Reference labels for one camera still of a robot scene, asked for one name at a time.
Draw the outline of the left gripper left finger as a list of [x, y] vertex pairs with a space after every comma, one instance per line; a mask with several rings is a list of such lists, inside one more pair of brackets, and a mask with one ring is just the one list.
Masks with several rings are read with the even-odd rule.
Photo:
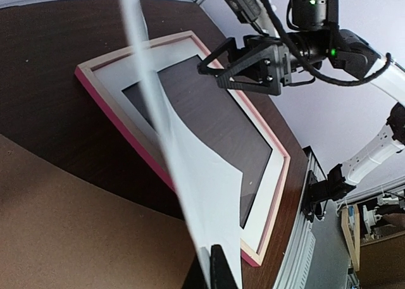
[[211, 288], [210, 281], [210, 254], [200, 252], [192, 261], [183, 283], [183, 289], [208, 289]]

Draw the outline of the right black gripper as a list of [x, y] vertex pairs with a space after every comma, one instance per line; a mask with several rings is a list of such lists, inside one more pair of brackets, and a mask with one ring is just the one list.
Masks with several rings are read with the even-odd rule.
[[[282, 87], [294, 86], [293, 55], [280, 39], [248, 35], [244, 45], [238, 48], [234, 37], [226, 38], [197, 65], [198, 73], [215, 76], [222, 89], [266, 95], [280, 95]], [[208, 66], [225, 53], [230, 63], [226, 69]]]

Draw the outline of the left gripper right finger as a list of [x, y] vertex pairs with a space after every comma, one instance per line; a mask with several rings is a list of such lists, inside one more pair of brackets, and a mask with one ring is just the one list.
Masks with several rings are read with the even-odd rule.
[[237, 289], [237, 284], [221, 245], [211, 247], [210, 278], [211, 288]]

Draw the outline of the landscape photo print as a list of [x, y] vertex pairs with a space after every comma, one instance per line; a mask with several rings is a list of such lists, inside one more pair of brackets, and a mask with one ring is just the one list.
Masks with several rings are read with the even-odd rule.
[[170, 104], [152, 56], [140, 0], [121, 0], [132, 66], [158, 134], [196, 254], [221, 245], [237, 288], [242, 288], [240, 186], [242, 172], [198, 139]]

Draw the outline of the pink wooden picture frame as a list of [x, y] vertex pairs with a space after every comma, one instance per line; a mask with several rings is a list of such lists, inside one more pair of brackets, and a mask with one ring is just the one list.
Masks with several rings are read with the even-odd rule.
[[[181, 61], [189, 53], [199, 57], [210, 54], [209, 49], [191, 30], [152, 39], [150, 46], [154, 54], [162, 58], [168, 53], [179, 52]], [[114, 79], [120, 77], [129, 81], [131, 55], [131, 48], [125, 47], [93, 58], [79, 64], [75, 76], [138, 155], [174, 189], [154, 129], [140, 110], [124, 96], [123, 84]], [[273, 149], [247, 224], [241, 228], [241, 257], [252, 267], [260, 267], [277, 218], [290, 155], [246, 94], [240, 90], [229, 90], [229, 93]]]

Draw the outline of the clear acrylic sheet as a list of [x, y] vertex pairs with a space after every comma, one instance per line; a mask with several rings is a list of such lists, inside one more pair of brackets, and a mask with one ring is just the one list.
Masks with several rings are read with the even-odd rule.
[[199, 56], [159, 71], [175, 112], [202, 142], [243, 173], [240, 226], [245, 227], [273, 149], [231, 94], [200, 75]]

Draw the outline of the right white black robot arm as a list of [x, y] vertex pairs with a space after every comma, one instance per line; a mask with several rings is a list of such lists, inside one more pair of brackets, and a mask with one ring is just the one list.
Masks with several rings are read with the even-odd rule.
[[282, 23], [269, 0], [225, 0], [241, 23], [255, 29], [238, 48], [230, 37], [198, 64], [222, 89], [278, 96], [293, 87], [298, 68], [339, 87], [370, 83], [395, 99], [386, 124], [353, 158], [330, 170], [330, 188], [355, 187], [404, 149], [404, 69], [390, 54], [339, 27], [339, 0], [289, 0]]

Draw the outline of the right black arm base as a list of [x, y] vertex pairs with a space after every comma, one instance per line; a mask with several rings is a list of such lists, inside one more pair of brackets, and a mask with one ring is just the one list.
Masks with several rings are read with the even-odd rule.
[[342, 164], [338, 164], [332, 168], [327, 175], [327, 179], [322, 181], [318, 181], [314, 172], [309, 170], [301, 212], [311, 223], [315, 217], [322, 219], [325, 209], [322, 208], [321, 204], [324, 201], [340, 200], [355, 188], [355, 185], [346, 182], [346, 178], [342, 173]]

